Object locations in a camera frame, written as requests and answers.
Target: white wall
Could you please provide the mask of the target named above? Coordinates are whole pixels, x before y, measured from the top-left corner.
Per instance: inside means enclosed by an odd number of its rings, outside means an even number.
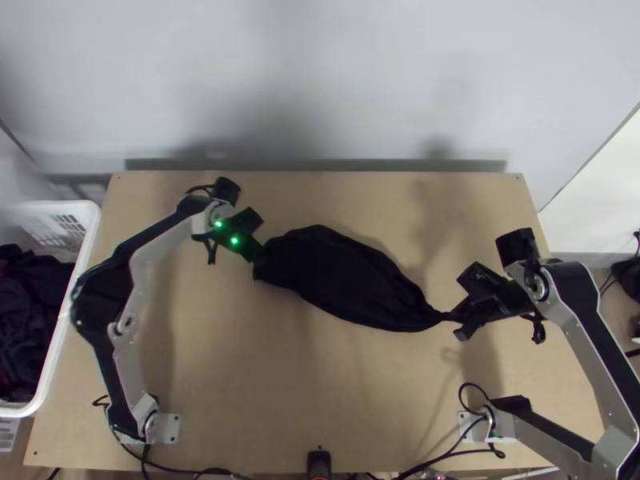
[[[640,113],[539,214],[551,251],[610,264],[633,254],[640,228]]]
[[[0,208],[56,198],[54,187],[0,126]]]
[[[636,0],[4,0],[0,118],[57,172],[239,138],[272,161],[445,145],[507,161],[541,208],[640,98],[638,18]]]

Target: white plastic basket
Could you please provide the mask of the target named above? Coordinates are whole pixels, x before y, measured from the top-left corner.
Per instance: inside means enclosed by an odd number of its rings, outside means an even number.
[[[86,270],[99,223],[100,207],[88,200],[25,202],[2,210],[0,245],[17,243],[23,250],[51,254],[64,262],[75,261],[75,268],[66,288],[34,397],[28,403],[0,401],[0,417],[29,416],[44,402],[70,323],[71,290],[78,276]]]

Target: wooden table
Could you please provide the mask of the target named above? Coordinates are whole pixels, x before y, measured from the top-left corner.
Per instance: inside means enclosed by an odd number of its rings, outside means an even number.
[[[531,226],[547,254],[518,174],[127,172],[111,179],[90,263],[166,216],[186,188],[220,174],[243,188],[239,206],[264,218],[260,242],[323,223],[387,252],[440,310],[462,299],[455,279],[473,261],[502,271],[497,236]],[[322,445],[335,471],[403,470],[458,437],[464,381],[492,397],[524,394],[537,412],[590,440],[602,432],[590,384],[552,325],[540,346],[521,319],[465,343],[448,322],[416,334],[374,330],[254,282],[250,265],[224,249],[208,266],[194,242],[163,260],[151,281],[143,371],[163,409],[182,415],[178,444],[152,449],[164,465],[302,472],[306,452]],[[91,406],[104,393],[92,349],[69,328],[25,463],[137,470]],[[438,467],[548,465],[523,445],[503,449],[505,460],[474,454]]]

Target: black cable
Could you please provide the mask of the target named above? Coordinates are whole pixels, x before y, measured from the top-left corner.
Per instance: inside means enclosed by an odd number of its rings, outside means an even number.
[[[145,480],[150,480],[149,475],[146,472],[145,464],[146,464],[146,456],[149,454],[150,445],[147,443],[142,448],[142,458],[140,458],[140,471],[142,472],[142,477]]]
[[[405,470],[404,472],[400,473],[397,477],[394,478],[394,480],[404,480],[405,478],[416,474],[417,472],[421,472],[424,469],[429,468],[430,466],[432,466],[433,464],[435,464],[436,462],[440,462],[442,460],[445,460],[447,458],[451,458],[451,457],[457,457],[459,455],[468,455],[468,454],[480,454],[480,453],[492,453],[492,454],[498,454],[499,458],[504,458],[503,456],[500,457],[499,454],[504,455],[503,452],[501,452],[500,450],[495,450],[495,449],[491,449],[491,448],[485,448],[485,449],[477,449],[477,450],[463,450],[461,452],[453,452],[453,450],[460,445],[460,443],[462,442],[462,440],[467,436],[467,434],[469,432],[471,432],[471,430],[480,422],[484,422],[486,420],[486,418],[484,416],[482,416],[481,418],[478,418],[477,420],[474,420],[471,425],[469,425],[465,431],[462,433],[462,435],[460,435],[460,437],[458,438],[458,440],[456,441],[455,444],[453,444],[453,446],[451,448],[449,448],[444,454],[440,455],[439,457],[436,457],[432,460],[427,460],[426,462],[423,463],[419,463],[416,466],[413,466],[411,468],[409,468],[408,470]]]
[[[54,468],[54,471],[51,472],[51,475],[49,475],[46,478],[46,480],[54,480],[55,476],[58,474],[59,471],[60,471],[60,467]]]
[[[462,392],[464,391],[465,388],[467,387],[473,387],[475,389],[480,390],[480,392],[482,393],[482,395],[484,396],[484,398],[486,399],[487,403],[484,404],[483,406],[486,408],[489,417],[487,417],[487,414],[483,413],[483,412],[479,412],[476,410],[472,410],[467,404],[464,403],[464,401],[462,400]],[[394,480],[404,480],[405,478],[416,474],[417,472],[423,471],[424,469],[429,468],[430,466],[432,466],[433,464],[440,462],[442,460],[445,460],[447,458],[451,458],[451,457],[457,457],[459,455],[468,455],[468,454],[494,454],[496,457],[503,459],[506,455],[503,451],[498,450],[495,448],[493,443],[489,443],[489,447],[488,448],[483,448],[483,449],[476,449],[476,450],[463,450],[460,452],[454,452],[454,450],[460,445],[460,443],[462,443],[462,440],[464,438],[466,438],[467,434],[469,432],[471,432],[471,430],[480,422],[484,422],[484,421],[489,421],[490,420],[490,425],[489,425],[489,434],[491,433],[491,431],[495,428],[495,415],[494,415],[494,411],[491,409],[491,407],[488,405],[488,403],[490,403],[490,399],[489,399],[489,395],[486,394],[486,392],[484,391],[483,388],[480,387],[480,385],[476,384],[476,383],[472,383],[472,382],[465,382],[462,385],[460,385],[460,388],[458,389],[458,400],[460,401],[460,405],[462,405],[462,408],[465,409],[467,412],[469,412],[472,415],[475,415],[478,417],[477,420],[474,420],[466,429],[464,432],[462,432],[462,435],[460,435],[460,437],[458,438],[458,440],[452,445],[451,448],[449,448],[444,454],[440,455],[439,457],[436,457],[432,460],[428,460],[426,462],[420,463],[414,467],[411,467],[410,469],[400,473],[396,478],[394,478]]]
[[[485,415],[483,412],[477,412],[475,410],[472,410],[462,400],[462,392],[468,386],[472,386],[473,388],[480,390],[480,393],[484,396],[485,400],[487,400],[488,402],[491,401],[491,399],[489,398],[489,395],[486,394],[486,392],[480,385],[473,382],[464,382],[462,385],[460,385],[460,388],[458,388],[458,401],[460,402],[460,405],[462,405],[462,408],[465,409],[470,414],[475,415],[476,417],[484,417]]]
[[[101,400],[104,400],[105,398],[108,398],[109,395],[103,395],[100,398],[96,398],[95,400],[92,401],[91,405],[93,406],[101,406],[102,410],[105,412],[106,414],[106,409],[110,406],[109,403],[104,403],[101,402]],[[164,466],[164,465],[159,465],[155,462],[152,462],[151,460],[148,459],[149,456],[149,451],[151,450],[151,444],[145,444],[144,447],[142,448],[142,455],[139,455],[137,453],[135,453],[133,450],[131,450],[129,447],[127,447],[125,444],[123,444],[120,441],[120,437],[115,433],[115,431],[113,429],[110,428],[111,434],[114,436],[114,438],[116,439],[116,441],[118,442],[118,444],[124,449],[125,452],[127,452],[129,455],[131,455],[133,458],[136,458],[137,460],[140,461],[140,470],[142,471],[142,476],[144,477],[145,480],[147,480],[149,478],[149,474],[146,471],[146,466],[152,466],[154,468],[157,468],[158,470],[163,470],[165,472],[170,472],[172,474],[190,474],[190,475],[195,475],[194,478],[200,478],[202,475],[227,475],[227,476],[234,476],[236,478],[240,478],[241,480],[252,480],[249,477],[246,477],[244,475],[240,475],[240,474],[236,474],[234,472],[232,472],[231,470],[228,470],[226,468],[217,468],[217,467],[210,467],[210,468],[205,468],[204,470],[184,470],[184,469],[179,469],[179,468],[171,468],[168,466]]]
[[[638,254],[640,254],[640,230],[637,230],[634,232],[634,237],[636,240],[638,240],[638,248],[635,249],[635,254],[633,257],[637,257]],[[614,278],[611,283],[609,283],[609,285],[607,285],[608,281],[611,280],[611,277],[614,276],[614,272],[611,272],[609,274],[609,276],[606,278],[606,280],[604,282],[602,282],[602,285],[600,285],[600,296],[603,296],[605,294],[605,292],[612,286],[615,285],[618,280],[616,278]]]

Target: black garment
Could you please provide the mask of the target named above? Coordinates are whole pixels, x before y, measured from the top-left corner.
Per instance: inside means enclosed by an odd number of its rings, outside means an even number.
[[[635,256],[623,262],[614,263],[611,273],[620,282],[627,295],[640,303],[640,257]]]
[[[0,246],[0,398],[28,402],[54,333],[73,263]]]
[[[254,279],[382,330],[417,332],[447,320],[383,252],[322,225],[269,240],[254,262]]]

